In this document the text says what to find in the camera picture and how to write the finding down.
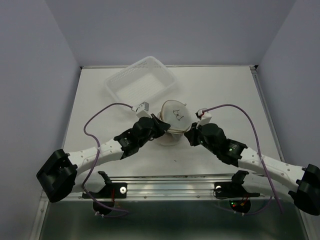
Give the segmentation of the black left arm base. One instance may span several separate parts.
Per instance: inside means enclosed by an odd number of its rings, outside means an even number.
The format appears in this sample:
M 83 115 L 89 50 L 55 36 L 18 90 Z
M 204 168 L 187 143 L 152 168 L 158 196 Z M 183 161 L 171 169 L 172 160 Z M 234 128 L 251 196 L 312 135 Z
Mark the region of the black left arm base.
M 93 200 L 92 209 L 101 218 L 120 218 L 129 214 L 125 209 L 117 208 L 115 199 L 127 197 L 128 184 L 112 182 L 104 171 L 96 171 L 86 176 L 82 187 L 82 198 Z

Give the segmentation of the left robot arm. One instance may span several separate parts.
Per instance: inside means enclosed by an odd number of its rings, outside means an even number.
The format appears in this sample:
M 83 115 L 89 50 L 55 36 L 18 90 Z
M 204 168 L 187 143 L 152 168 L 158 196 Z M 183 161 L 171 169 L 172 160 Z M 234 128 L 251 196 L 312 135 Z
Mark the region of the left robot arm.
M 105 163 L 136 154 L 147 142 L 162 137 L 171 125 L 154 114 L 141 117 L 133 127 L 98 147 L 66 153 L 54 151 L 36 174 L 51 203 L 76 192 L 76 179 L 82 173 Z

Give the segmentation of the white mesh laundry bag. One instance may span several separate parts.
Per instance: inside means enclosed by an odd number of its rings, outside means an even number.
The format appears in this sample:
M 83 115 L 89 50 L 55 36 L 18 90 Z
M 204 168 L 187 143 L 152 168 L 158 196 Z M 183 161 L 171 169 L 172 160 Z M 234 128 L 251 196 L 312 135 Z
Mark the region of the white mesh laundry bag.
M 192 117 L 186 104 L 177 100 L 165 101 L 157 117 L 170 125 L 167 132 L 157 139 L 157 143 L 162 146 L 177 145 L 192 125 Z

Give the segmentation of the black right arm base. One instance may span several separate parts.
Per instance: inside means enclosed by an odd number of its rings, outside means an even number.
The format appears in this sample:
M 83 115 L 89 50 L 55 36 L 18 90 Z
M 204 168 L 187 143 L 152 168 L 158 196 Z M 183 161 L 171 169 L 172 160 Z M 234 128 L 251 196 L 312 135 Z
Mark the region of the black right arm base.
M 244 179 L 248 175 L 248 171 L 239 170 L 230 181 L 216 182 L 213 196 L 218 200 L 229 199 L 232 211 L 242 215 L 247 214 L 251 209 L 251 198 L 257 198 L 261 195 L 257 192 L 249 192 L 243 187 Z

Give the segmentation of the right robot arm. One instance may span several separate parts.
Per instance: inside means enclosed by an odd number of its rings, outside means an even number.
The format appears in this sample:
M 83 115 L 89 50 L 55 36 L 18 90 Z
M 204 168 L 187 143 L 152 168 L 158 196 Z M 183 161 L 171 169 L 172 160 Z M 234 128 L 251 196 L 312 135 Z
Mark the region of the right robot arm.
M 273 180 L 288 188 L 288 196 L 303 212 L 320 214 L 320 168 L 291 165 L 253 150 L 244 143 L 229 139 L 214 123 L 197 126 L 193 123 L 184 133 L 192 147 L 203 146 L 221 162 L 264 175 L 270 184 Z

